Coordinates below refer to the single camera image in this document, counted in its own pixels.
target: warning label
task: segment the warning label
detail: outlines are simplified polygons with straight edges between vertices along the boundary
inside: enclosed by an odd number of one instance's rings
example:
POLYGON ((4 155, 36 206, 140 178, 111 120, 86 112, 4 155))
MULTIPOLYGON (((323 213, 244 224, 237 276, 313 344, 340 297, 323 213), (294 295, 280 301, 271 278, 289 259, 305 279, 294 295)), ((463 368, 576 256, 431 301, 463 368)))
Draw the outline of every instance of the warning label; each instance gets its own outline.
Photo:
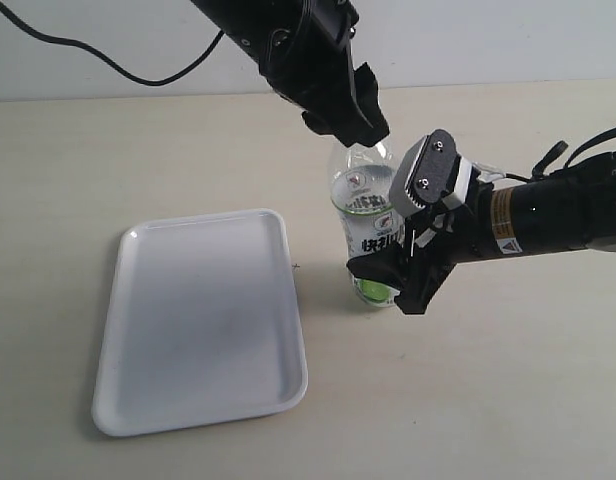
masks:
POLYGON ((490 206, 492 233, 495 236, 497 245, 499 245, 499 250, 504 255, 514 255, 523 252, 512 228, 512 217, 510 214, 512 190, 512 188, 505 188, 493 192, 490 206))

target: plastic bottle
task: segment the plastic bottle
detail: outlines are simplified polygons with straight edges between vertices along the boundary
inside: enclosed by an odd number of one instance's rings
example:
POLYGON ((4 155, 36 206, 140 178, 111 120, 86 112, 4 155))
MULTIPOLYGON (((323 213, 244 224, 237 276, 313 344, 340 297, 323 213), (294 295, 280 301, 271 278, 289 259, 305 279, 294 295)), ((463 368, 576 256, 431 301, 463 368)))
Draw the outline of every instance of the plastic bottle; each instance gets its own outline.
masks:
MULTIPOLYGON (((399 162, 387 143, 372 148, 336 143, 328 176, 330 198, 337 208, 348 243, 348 258, 368 255, 402 242, 404 222, 388 200, 388 191, 399 162)), ((397 290, 352 277, 353 288, 366 303, 377 307, 395 304, 397 290)))

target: table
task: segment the table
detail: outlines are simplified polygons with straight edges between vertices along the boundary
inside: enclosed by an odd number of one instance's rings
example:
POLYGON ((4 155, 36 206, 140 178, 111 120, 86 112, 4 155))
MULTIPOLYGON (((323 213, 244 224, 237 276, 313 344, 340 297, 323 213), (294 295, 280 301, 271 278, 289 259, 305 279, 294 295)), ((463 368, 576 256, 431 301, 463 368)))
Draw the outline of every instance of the table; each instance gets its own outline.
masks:
MULTIPOLYGON (((443 127, 521 174, 616 126, 616 80, 381 98, 397 153, 443 127)), ((426 316, 368 310, 343 266, 331 146, 273 95, 0 103, 0 479, 616 478, 616 255, 460 266, 426 316), (300 266, 305 399, 103 436, 89 410, 120 235, 249 207, 283 215, 300 266)))

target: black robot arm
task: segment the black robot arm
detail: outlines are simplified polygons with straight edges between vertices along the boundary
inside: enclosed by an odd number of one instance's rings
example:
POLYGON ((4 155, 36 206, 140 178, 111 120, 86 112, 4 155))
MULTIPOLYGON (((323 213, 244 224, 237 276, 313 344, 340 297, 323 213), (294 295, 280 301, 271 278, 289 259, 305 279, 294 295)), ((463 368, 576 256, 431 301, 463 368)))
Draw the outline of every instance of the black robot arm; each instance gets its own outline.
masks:
POLYGON ((192 0, 250 58, 306 125, 341 143, 371 147, 390 130, 367 64, 353 69, 359 15, 348 0, 192 0))
POLYGON ((437 130, 405 156, 390 200, 406 220, 401 244, 353 258, 357 278, 401 293, 406 314, 423 314, 457 264, 595 249, 616 252, 616 151, 571 166, 576 156, 616 137, 616 128, 580 147, 564 168, 544 169, 563 153, 560 142, 526 183, 495 189, 500 170, 472 163, 452 136, 437 130))

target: white plastic tray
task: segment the white plastic tray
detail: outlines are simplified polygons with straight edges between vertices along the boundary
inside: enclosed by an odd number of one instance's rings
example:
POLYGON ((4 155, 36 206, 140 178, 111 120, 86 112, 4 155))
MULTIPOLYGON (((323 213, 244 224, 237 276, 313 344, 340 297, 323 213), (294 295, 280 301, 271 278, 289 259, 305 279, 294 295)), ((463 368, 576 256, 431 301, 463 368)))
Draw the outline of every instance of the white plastic tray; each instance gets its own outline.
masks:
POLYGON ((93 418, 129 436, 279 413, 306 360, 282 218, 149 222, 122 241, 93 418))

